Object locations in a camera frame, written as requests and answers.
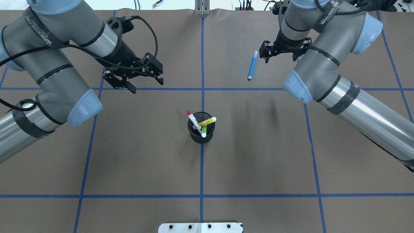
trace pen holder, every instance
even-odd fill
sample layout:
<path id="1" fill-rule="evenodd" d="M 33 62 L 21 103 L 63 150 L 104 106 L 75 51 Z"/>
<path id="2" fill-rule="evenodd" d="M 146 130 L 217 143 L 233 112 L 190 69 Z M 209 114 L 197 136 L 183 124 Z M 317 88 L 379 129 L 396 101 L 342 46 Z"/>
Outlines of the pen holder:
<path id="1" fill-rule="evenodd" d="M 202 122 L 209 118 L 212 118 L 212 116 L 206 112 L 196 112 L 196 113 L 193 113 L 193 115 L 195 119 L 197 120 L 197 122 Z M 193 129 L 193 125 L 194 124 L 192 123 L 192 121 L 188 120 L 187 127 L 188 127 L 188 131 L 190 131 L 190 136 L 193 139 L 193 141 L 195 141 L 196 143 L 203 144 L 211 140 L 211 138 L 213 137 L 214 128 L 216 126 L 215 122 L 207 125 L 207 133 L 206 133 L 207 135 L 205 138 L 203 138 L 200 135 L 200 132 L 197 129 Z"/>

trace blue joint cap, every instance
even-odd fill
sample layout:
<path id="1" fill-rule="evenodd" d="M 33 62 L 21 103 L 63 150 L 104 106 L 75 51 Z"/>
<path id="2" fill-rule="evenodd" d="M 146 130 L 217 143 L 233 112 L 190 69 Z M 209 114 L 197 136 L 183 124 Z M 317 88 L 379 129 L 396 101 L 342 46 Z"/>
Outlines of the blue joint cap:
<path id="1" fill-rule="evenodd" d="M 309 89 L 295 70 L 292 70 L 289 76 L 287 76 L 283 82 L 283 88 L 305 104 L 313 100 Z"/>
<path id="2" fill-rule="evenodd" d="M 57 15 L 79 6 L 83 0 L 27 0 L 27 4 L 41 15 Z"/>
<path id="3" fill-rule="evenodd" d="M 315 3 L 315 0 L 291 0 L 293 5 L 302 9 L 314 9 L 318 6 Z M 329 2 L 329 0 L 319 0 L 319 4 L 322 6 L 323 4 Z"/>
<path id="4" fill-rule="evenodd" d="M 4 61 L 5 59 L 9 58 L 10 55 L 7 53 L 6 48 L 4 47 L 3 43 L 3 27 L 0 30 L 0 61 Z M 9 61 L 6 63 L 7 68 L 15 70 L 15 71 L 25 71 L 25 69 L 19 65 L 17 65 L 14 61 Z"/>
<path id="5" fill-rule="evenodd" d="M 351 53 L 358 55 L 363 53 L 377 39 L 382 30 L 383 24 L 366 12 L 361 34 Z"/>
<path id="6" fill-rule="evenodd" d="M 89 89 L 70 111 L 67 121 L 73 126 L 79 126 L 89 118 L 102 111 L 102 104 L 92 89 Z"/>

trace black cable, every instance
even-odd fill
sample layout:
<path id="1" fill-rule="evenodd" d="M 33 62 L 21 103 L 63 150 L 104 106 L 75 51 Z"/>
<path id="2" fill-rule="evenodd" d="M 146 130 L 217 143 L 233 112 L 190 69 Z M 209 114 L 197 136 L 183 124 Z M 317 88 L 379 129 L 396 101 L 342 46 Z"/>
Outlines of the black cable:
<path id="1" fill-rule="evenodd" d="M 94 58 L 96 58 L 96 59 L 98 59 L 98 60 L 100 60 L 100 61 L 103 61 L 103 62 L 105 62 L 105 63 L 108 63 L 108 64 L 110 64 L 110 65 L 112 65 L 112 66 L 115 66 L 115 67 L 119 67 L 119 68 L 126 69 L 126 70 L 141 70 L 141 69 L 142 69 L 142 68 L 144 68 L 145 66 L 148 66 L 149 64 L 151 64 L 151 63 L 153 62 L 153 60 L 156 58 L 156 56 L 157 56 L 157 54 L 158 54 L 158 40 L 157 40 L 157 38 L 156 38 L 155 32 L 154 32 L 154 30 L 152 29 L 152 27 L 151 27 L 151 26 L 149 25 L 149 23 L 148 23 L 147 21 L 145 21 L 145 19 L 143 19 L 142 17 L 140 17 L 140 16 L 138 16 L 138 15 L 134 15 L 134 16 L 131 16 L 131 17 L 126 18 L 126 20 L 125 20 L 125 21 L 127 21 L 127 22 L 128 22 L 128 21 L 131 21 L 131 20 L 134 20 L 134 19 L 139 19 L 139 20 L 143 21 L 143 22 L 144 22 L 144 23 L 148 26 L 148 28 L 151 30 L 152 35 L 154 36 L 154 40 L 155 40 L 155 54 L 154 54 L 154 57 L 153 57 L 153 58 L 151 58 L 148 62 L 146 62 L 146 63 L 145 63 L 144 65 L 142 65 L 142 66 L 139 66 L 139 67 L 134 67 L 134 68 L 127 67 L 127 66 L 120 66 L 120 65 L 118 65 L 118 64 L 116 64 L 116 63 L 113 63 L 113 62 L 107 61 L 107 60 L 105 60 L 105 59 L 103 59 L 103 58 L 99 57 L 98 55 L 96 55 L 96 54 L 94 54 L 94 53 L 92 53 L 92 52 L 90 52 L 90 51 L 88 51 L 88 50 L 86 50 L 86 49 L 84 49 L 84 48 L 82 48 L 82 47 L 80 47 L 80 46 L 73 45 L 73 44 L 66 44 L 66 47 L 70 47 L 70 48 L 79 49 L 79 50 L 81 50 L 81 51 L 83 51 L 83 52 L 85 52 L 85 53 L 87 53 L 87 54 L 89 54 L 89 55 L 93 56 Z M 35 49 L 29 49 L 29 50 L 26 50 L 26 51 L 23 51 L 23 52 L 17 53 L 17 54 L 15 54 L 15 55 L 13 55 L 13 56 L 11 56 L 11 57 L 9 57 L 9 58 L 6 58 L 6 59 L 5 59 L 5 60 L 3 60 L 3 61 L 0 61 L 0 66 L 2 66 L 2 65 L 4 65 L 4 64 L 6 64 L 7 62 L 9 62 L 9 61 L 11 61 L 11 60 L 14 60 L 14 59 L 16 59 L 16 58 L 18 58 L 18 57 L 21 57 L 21 56 L 23 56 L 23 55 L 26 55 L 26 54 L 29 54 L 29 53 L 34 53 L 34 52 L 39 52 L 39 51 L 46 50 L 46 49 L 50 49 L 50 47 L 49 47 L 49 46 L 42 46 L 42 47 L 38 47 L 38 48 L 35 48 Z M 1 99 L 1 98 L 0 98 L 0 103 L 1 103 L 1 104 L 3 104 L 3 105 L 5 105 L 5 106 L 7 106 L 7 107 L 9 107 L 9 108 L 11 108 L 11 109 L 17 110 L 17 111 L 31 111 L 31 110 L 33 110 L 33 109 L 36 107 L 36 105 L 37 105 L 36 101 L 34 101 L 34 100 L 32 100 L 32 99 L 26 99 L 26 100 L 22 100 L 22 101 L 20 102 L 20 104 L 21 104 L 21 105 L 23 105 L 24 103 L 31 103 L 31 104 L 33 104 L 33 105 L 32 105 L 31 107 L 29 107 L 29 108 L 20 108 L 20 107 L 14 106 L 14 105 L 12 105 L 12 104 L 10 104 L 10 103 L 8 103 L 8 102 L 4 101 L 4 100 L 3 100 L 3 99 Z"/>
<path id="2" fill-rule="evenodd" d="M 268 3 L 267 3 L 267 5 L 265 6 L 265 9 L 264 9 L 264 10 L 266 10 L 267 6 L 268 6 L 271 2 L 276 3 L 276 1 L 273 1 L 273 0 L 272 0 L 272 1 L 266 1 L 266 0 L 263 0 L 263 1 L 268 2 Z"/>
<path id="3" fill-rule="evenodd" d="M 315 3 L 322 12 L 325 11 L 325 9 L 320 5 L 319 0 L 315 0 Z M 370 5 L 369 3 L 364 3 L 364 4 L 361 4 L 359 6 L 359 7 L 364 6 L 363 8 L 360 8 L 359 10 L 348 11 L 348 12 L 336 12 L 335 15 L 353 15 L 353 14 L 357 14 L 357 13 L 365 11 L 368 8 L 369 5 Z"/>
<path id="4" fill-rule="evenodd" d="M 159 0 L 158 2 L 154 3 L 154 4 L 152 5 L 152 8 L 155 8 L 155 7 L 157 6 L 157 4 L 160 4 L 162 1 L 163 1 L 163 0 Z"/>

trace white marker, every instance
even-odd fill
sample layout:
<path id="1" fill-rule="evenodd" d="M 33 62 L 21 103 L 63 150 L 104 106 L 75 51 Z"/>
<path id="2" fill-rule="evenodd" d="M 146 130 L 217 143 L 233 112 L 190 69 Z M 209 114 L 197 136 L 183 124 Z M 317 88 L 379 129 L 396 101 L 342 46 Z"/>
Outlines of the white marker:
<path id="1" fill-rule="evenodd" d="M 198 124 L 197 120 L 195 119 L 191 111 L 187 111 L 187 116 L 188 118 L 190 118 L 190 120 L 192 121 L 192 123 L 194 124 L 194 126 L 197 128 L 197 130 L 200 132 L 200 135 L 201 135 L 201 126 Z"/>

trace yellow highlighter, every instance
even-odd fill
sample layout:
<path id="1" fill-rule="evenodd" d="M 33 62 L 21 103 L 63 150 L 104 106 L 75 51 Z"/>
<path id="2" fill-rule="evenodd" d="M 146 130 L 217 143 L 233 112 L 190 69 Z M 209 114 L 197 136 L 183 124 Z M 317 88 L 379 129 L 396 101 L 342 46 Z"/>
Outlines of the yellow highlighter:
<path id="1" fill-rule="evenodd" d="M 216 117 L 212 117 L 212 118 L 210 118 L 210 119 L 207 119 L 207 120 L 205 120 L 205 121 L 202 121 L 202 122 L 200 122 L 200 123 L 198 123 L 201 127 L 203 127 L 203 126 L 205 126 L 205 125 L 208 125 L 208 124 L 211 124 L 211 123 L 213 123 L 213 122 L 216 122 L 216 120 L 217 120 L 217 118 Z"/>

